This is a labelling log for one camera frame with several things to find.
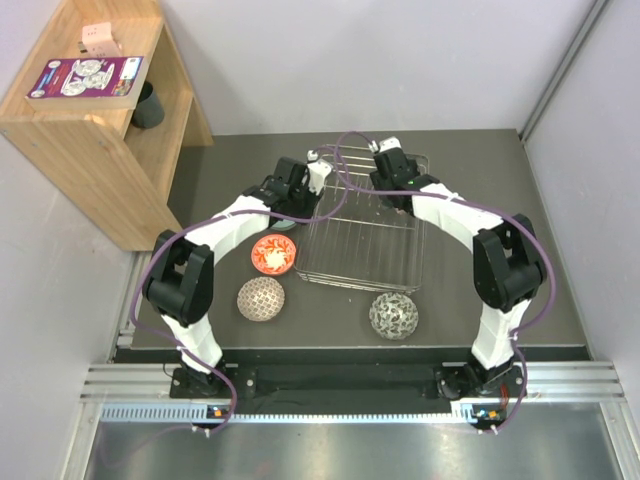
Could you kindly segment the metal wire dish rack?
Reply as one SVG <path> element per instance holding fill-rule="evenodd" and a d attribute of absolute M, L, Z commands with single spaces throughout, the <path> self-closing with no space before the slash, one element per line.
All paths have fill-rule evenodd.
<path fill-rule="evenodd" d="M 332 217 L 301 227 L 296 234 L 296 272 L 306 281 L 368 290 L 410 294 L 422 285 L 427 224 L 398 213 L 372 190 L 373 154 L 364 147 L 343 147 L 346 165 L 357 191 L 347 191 L 331 174 L 315 215 L 336 206 Z"/>

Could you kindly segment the black white paisley bowl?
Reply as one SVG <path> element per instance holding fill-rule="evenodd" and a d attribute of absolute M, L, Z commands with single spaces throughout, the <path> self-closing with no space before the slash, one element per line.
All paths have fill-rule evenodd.
<path fill-rule="evenodd" d="M 411 336 L 419 324 L 419 312 L 413 300 L 404 294 L 378 295 L 368 312 L 373 330 L 382 338 L 400 341 Z"/>

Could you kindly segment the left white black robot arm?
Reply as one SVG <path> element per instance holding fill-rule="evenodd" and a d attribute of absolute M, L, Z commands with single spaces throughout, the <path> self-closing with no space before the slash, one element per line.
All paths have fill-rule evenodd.
<path fill-rule="evenodd" d="M 218 366 L 223 352 L 208 318 L 216 262 L 279 220 L 310 219 L 331 171 L 322 160 L 303 163 L 282 157 L 273 174 L 209 221 L 184 233 L 166 230 L 158 236 L 142 296 L 174 336 L 183 384 L 209 397 L 226 387 L 227 374 Z"/>

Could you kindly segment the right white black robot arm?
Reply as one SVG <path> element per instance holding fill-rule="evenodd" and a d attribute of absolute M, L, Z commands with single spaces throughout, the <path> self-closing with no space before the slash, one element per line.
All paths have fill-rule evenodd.
<path fill-rule="evenodd" d="M 442 396 L 487 396 L 512 367 L 518 328 L 547 278 L 544 257 L 533 242 L 529 219 L 509 220 L 473 206 L 438 179 L 420 172 L 394 138 L 371 147 L 374 189 L 397 210 L 439 228 L 472 255 L 473 285 L 482 301 L 471 359 L 457 371 L 436 372 Z"/>

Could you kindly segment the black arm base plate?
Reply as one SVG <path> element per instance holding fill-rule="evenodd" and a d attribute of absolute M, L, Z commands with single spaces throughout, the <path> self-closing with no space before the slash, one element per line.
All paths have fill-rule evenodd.
<path fill-rule="evenodd" d="M 475 364 L 452 366 L 426 363 L 351 364 L 228 364 L 220 374 L 191 373 L 181 366 L 173 373 L 173 398 L 211 398 L 228 391 L 227 382 L 240 399 L 271 400 L 280 392 L 362 392 L 366 396 L 407 393 L 413 398 L 491 401 L 515 399 L 524 379 L 513 364 L 483 373 Z"/>

